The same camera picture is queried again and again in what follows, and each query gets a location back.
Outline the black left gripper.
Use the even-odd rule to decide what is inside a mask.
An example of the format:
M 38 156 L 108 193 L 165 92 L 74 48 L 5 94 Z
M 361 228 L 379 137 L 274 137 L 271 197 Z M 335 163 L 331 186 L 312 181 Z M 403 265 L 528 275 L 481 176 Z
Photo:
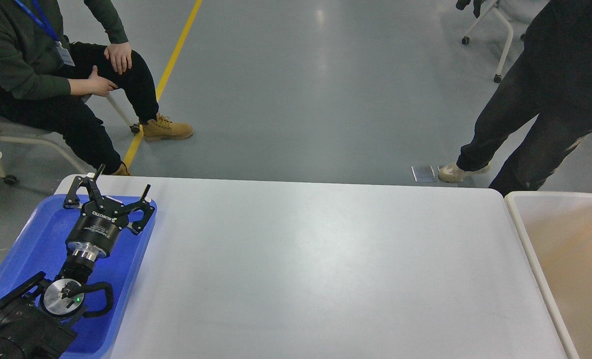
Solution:
M 90 260 L 109 257 L 123 227 L 132 234 L 139 235 L 155 213 L 155 207 L 151 205 L 152 201 L 148 197 L 150 184 L 147 184 L 139 200 L 126 206 L 117 200 L 98 204 L 97 201 L 103 199 L 97 179 L 105 167 L 101 165 L 95 173 L 85 176 L 75 175 L 64 199 L 64 209 L 81 210 L 81 215 L 66 239 L 66 250 L 69 254 L 82 253 Z M 86 203 L 82 203 L 77 195 L 81 187 L 88 193 L 89 200 Z M 138 211 L 143 213 L 141 219 L 129 222 L 129 214 Z

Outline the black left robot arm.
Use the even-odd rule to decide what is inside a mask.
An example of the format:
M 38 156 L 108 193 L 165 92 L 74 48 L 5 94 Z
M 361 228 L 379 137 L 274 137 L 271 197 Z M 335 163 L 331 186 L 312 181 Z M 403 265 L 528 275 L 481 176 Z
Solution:
M 99 173 L 43 200 L 0 266 L 0 359 L 99 359 L 154 229 L 150 185 L 111 197 Z

